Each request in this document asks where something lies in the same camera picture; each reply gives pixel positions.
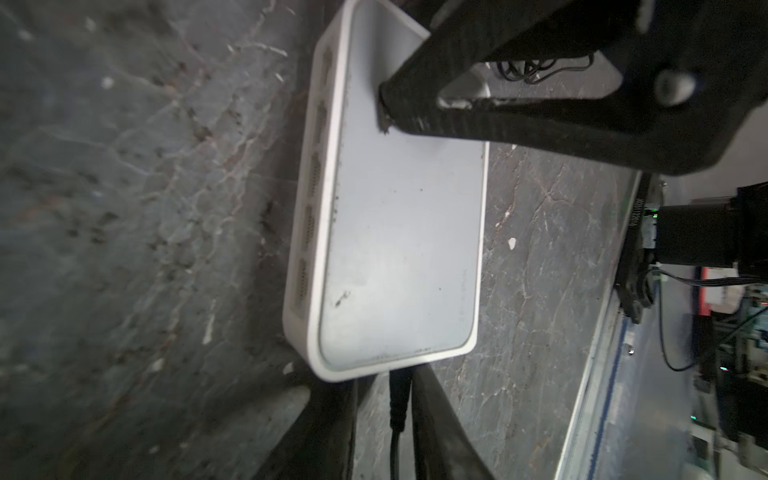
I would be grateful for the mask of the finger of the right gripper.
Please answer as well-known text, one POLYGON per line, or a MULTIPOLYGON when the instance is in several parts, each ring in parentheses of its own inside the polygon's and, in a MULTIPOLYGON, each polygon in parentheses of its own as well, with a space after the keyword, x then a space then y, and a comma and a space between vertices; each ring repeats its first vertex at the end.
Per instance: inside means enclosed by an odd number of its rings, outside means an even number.
POLYGON ((514 143, 664 175, 715 165, 767 98, 763 1, 465 1, 379 89, 414 135, 514 143), (455 98, 487 61, 616 49, 619 87, 597 99, 455 98))

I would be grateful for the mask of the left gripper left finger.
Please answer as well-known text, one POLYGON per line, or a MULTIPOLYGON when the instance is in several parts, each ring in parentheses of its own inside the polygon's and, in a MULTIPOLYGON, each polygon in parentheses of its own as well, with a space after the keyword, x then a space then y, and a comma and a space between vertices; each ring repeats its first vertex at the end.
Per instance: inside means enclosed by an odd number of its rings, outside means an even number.
POLYGON ((255 479, 350 479, 354 470, 359 382, 320 382, 255 479))

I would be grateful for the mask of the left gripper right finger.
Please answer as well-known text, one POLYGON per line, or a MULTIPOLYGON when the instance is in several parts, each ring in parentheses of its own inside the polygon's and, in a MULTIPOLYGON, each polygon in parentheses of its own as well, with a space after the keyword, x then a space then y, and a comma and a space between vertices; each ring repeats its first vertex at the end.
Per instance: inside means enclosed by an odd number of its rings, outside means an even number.
POLYGON ((413 369, 415 475, 422 479, 493 479, 471 444, 430 364, 413 369))

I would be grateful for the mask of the white switch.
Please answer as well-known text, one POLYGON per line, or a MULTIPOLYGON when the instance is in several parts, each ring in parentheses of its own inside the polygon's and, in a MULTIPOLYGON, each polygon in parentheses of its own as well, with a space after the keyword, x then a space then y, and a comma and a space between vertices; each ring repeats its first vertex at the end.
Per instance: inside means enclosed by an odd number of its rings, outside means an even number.
POLYGON ((282 323, 328 382, 477 341, 489 146, 377 122, 379 85, 427 37, 388 1, 347 1, 315 47, 282 323))

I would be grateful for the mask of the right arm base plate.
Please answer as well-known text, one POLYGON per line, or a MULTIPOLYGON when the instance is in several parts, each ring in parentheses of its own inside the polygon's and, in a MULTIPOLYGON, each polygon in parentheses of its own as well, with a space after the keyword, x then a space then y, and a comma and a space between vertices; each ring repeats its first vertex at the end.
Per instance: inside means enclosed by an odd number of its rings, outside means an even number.
POLYGON ((642 321, 644 311, 653 304, 651 287, 645 278, 650 254, 645 246, 643 221, 647 212, 652 219, 662 197, 660 177, 641 173, 629 203, 628 224, 613 285, 621 309, 635 324, 642 321))

